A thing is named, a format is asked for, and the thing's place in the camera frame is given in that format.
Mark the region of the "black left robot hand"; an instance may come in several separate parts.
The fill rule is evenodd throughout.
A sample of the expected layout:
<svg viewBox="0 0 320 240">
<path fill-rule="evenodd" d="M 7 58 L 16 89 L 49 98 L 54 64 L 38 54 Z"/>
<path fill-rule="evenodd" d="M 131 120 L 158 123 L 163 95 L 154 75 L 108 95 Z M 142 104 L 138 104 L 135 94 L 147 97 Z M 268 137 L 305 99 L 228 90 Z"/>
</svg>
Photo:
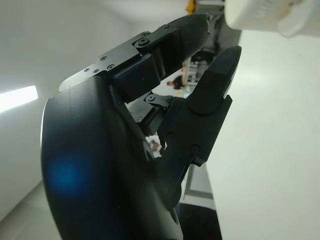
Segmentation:
<svg viewBox="0 0 320 240">
<path fill-rule="evenodd" d="M 47 100 L 41 171 L 62 239 L 183 239 L 181 184 L 190 165 L 210 156 L 242 49 L 214 59 L 187 98 L 153 89 L 204 45 L 210 18 L 189 14 L 134 36 Z"/>
</svg>

